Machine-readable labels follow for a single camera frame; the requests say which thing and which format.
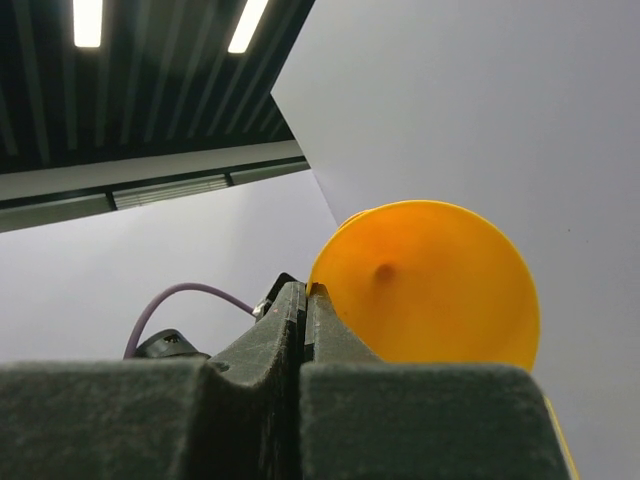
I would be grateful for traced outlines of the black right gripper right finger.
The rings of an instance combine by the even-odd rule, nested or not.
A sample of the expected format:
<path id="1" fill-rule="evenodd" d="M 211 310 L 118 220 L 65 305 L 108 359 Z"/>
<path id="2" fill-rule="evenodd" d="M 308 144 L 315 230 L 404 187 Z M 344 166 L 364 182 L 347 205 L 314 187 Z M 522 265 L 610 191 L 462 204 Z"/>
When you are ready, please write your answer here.
<path id="1" fill-rule="evenodd" d="M 336 315 L 325 287 L 307 302 L 312 358 L 299 375 L 307 479 L 569 479 L 548 401 L 500 364 L 382 361 Z"/>

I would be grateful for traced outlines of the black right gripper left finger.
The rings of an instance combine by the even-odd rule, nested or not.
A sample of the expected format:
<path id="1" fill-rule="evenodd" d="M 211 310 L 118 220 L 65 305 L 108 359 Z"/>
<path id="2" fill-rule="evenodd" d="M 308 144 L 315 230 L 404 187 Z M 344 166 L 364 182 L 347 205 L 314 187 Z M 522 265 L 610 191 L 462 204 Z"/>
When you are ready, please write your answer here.
<path id="1" fill-rule="evenodd" d="M 1 368 L 5 479 L 298 479 L 305 287 L 212 358 Z"/>

